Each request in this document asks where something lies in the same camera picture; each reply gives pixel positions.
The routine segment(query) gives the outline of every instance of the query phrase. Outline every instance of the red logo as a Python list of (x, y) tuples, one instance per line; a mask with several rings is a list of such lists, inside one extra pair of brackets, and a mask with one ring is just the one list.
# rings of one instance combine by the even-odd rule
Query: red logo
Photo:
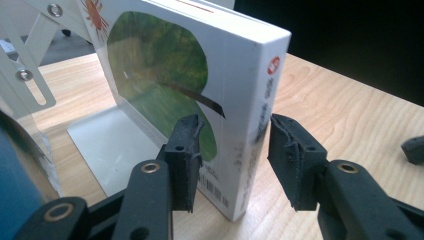
[(271, 60), (271, 62), (269, 62), (268, 64), (268, 74), (272, 75), (274, 74), (278, 67), (280, 66), (280, 58), (279, 57), (275, 57)]

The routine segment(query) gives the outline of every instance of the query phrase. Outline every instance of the table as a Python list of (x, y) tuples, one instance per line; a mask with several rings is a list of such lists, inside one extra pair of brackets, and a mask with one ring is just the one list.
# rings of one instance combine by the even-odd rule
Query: table
[[(57, 105), (35, 113), (50, 139), (62, 190), (89, 205), (105, 198), (66, 132), (87, 114), (114, 106), (97, 55), (40, 67)], [(296, 119), (328, 150), (328, 159), (364, 166), (389, 196), (424, 209), (424, 166), (400, 145), (424, 135), (424, 108), (287, 55), (274, 113)], [(245, 215), (229, 222), (200, 193), (194, 213), (174, 212), (175, 239), (322, 239), (317, 212), (296, 213), (268, 163), (268, 136)]]

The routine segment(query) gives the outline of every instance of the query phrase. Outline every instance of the wood grain surface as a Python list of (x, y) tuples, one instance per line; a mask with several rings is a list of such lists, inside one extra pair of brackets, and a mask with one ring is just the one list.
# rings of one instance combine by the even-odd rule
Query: wood grain surface
[[(57, 104), (34, 120), (50, 139), (64, 194), (92, 205), (105, 194), (66, 128), (115, 104), (97, 55), (40, 70)], [(424, 166), (408, 163), (400, 148), (424, 135), (424, 108), (287, 55), (273, 111), (300, 122), (329, 160), (361, 164), (389, 196), (424, 209)], [(291, 208), (266, 159), (267, 139), (245, 215), (229, 222), (198, 192), (193, 214), (174, 212), (175, 239), (322, 239), (317, 213)]]

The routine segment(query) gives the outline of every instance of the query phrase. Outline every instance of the barcode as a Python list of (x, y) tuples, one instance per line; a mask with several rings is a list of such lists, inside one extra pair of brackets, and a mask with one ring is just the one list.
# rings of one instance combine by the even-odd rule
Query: barcode
[(218, 201), (220, 201), (226, 208), (228, 208), (229, 201), (226, 197), (222, 196), (221, 190), (217, 188), (205, 175), (201, 174), (199, 182), (202, 184), (210, 194), (212, 194)]

